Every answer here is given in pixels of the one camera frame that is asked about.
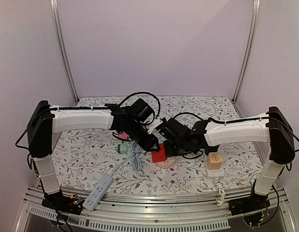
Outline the red cube adapter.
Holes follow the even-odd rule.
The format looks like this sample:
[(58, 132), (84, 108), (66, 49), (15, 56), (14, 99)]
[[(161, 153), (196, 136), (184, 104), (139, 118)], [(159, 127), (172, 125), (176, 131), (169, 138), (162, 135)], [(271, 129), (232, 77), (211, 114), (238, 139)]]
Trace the red cube adapter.
[(165, 154), (164, 144), (159, 144), (159, 148), (160, 148), (159, 151), (151, 153), (153, 163), (159, 163), (159, 162), (165, 162), (166, 161), (166, 154)]

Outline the round pink socket base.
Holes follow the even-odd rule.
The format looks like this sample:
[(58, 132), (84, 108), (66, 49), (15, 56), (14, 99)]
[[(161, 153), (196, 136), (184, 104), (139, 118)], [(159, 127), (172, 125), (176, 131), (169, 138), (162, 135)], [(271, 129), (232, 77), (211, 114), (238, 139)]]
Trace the round pink socket base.
[(176, 159), (175, 158), (167, 158), (165, 161), (157, 162), (155, 164), (159, 168), (167, 169), (167, 168), (173, 167), (175, 165), (175, 163), (176, 163)]

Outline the light green plug adapter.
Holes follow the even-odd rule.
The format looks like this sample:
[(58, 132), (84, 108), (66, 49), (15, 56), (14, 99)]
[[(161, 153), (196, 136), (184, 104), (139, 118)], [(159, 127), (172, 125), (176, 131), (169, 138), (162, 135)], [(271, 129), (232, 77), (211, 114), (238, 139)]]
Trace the light green plug adapter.
[(117, 147), (117, 152), (122, 155), (131, 154), (131, 146), (130, 144), (119, 144)]

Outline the pink plug adapter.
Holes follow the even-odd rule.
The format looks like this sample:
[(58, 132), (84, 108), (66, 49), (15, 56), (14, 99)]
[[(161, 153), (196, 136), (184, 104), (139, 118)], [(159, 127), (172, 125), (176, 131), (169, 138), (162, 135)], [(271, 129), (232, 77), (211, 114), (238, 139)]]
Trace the pink plug adapter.
[(122, 140), (125, 140), (125, 141), (129, 141), (130, 140), (130, 137), (128, 134), (126, 133), (120, 133), (120, 134), (117, 134), (116, 135), (118, 138), (122, 139)]

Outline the grey blue power strip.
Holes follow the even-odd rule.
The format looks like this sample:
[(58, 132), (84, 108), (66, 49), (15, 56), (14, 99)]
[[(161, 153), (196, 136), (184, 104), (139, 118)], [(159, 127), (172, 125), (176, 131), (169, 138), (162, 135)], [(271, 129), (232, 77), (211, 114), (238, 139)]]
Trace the grey blue power strip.
[(94, 186), (93, 190), (83, 203), (83, 207), (89, 211), (93, 211), (100, 200), (103, 198), (108, 188), (111, 186), (113, 178), (104, 175), (100, 181)]

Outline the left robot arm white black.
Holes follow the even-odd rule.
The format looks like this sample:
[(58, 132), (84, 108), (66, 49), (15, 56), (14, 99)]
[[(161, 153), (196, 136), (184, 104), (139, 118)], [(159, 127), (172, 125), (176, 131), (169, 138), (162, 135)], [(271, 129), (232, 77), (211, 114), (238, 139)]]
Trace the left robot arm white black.
[(57, 210), (66, 205), (66, 198), (57, 180), (51, 158), (52, 137), (63, 131), (101, 129), (126, 133), (147, 152), (159, 151), (158, 138), (149, 130), (159, 113), (156, 113), (143, 99), (124, 106), (125, 100), (118, 104), (106, 103), (97, 107), (51, 106), (48, 101), (40, 101), (35, 108), (26, 129), (15, 142), (27, 136), (25, 149), (33, 159), (38, 178), (48, 202)]

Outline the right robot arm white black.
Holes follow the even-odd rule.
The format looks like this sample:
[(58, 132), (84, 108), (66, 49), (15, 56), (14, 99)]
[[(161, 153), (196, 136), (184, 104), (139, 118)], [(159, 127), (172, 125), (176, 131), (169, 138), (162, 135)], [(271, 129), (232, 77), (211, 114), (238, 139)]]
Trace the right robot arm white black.
[(277, 107), (270, 107), (266, 113), (257, 116), (230, 121), (200, 120), (192, 128), (171, 118), (163, 124), (159, 133), (169, 142), (168, 149), (180, 156), (197, 154), (199, 150), (206, 154), (215, 152), (221, 144), (269, 143), (270, 152), (254, 182), (253, 194), (245, 199), (245, 207), (250, 211), (263, 204), (263, 196), (268, 195), (284, 166), (295, 158), (295, 142), (299, 142)]

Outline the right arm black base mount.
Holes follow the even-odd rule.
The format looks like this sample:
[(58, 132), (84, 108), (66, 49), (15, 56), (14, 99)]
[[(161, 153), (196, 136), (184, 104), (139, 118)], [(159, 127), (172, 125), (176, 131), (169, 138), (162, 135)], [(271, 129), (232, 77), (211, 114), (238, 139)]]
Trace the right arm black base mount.
[(270, 206), (268, 195), (251, 194), (248, 197), (230, 200), (228, 202), (231, 215), (240, 215)]

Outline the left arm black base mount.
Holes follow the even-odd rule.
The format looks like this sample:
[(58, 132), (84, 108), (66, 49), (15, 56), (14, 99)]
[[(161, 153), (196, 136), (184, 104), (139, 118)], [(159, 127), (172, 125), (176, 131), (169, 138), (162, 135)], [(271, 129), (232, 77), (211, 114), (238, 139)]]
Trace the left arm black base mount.
[(42, 201), (42, 206), (55, 211), (80, 215), (83, 209), (85, 199), (75, 195), (53, 197), (45, 196)]

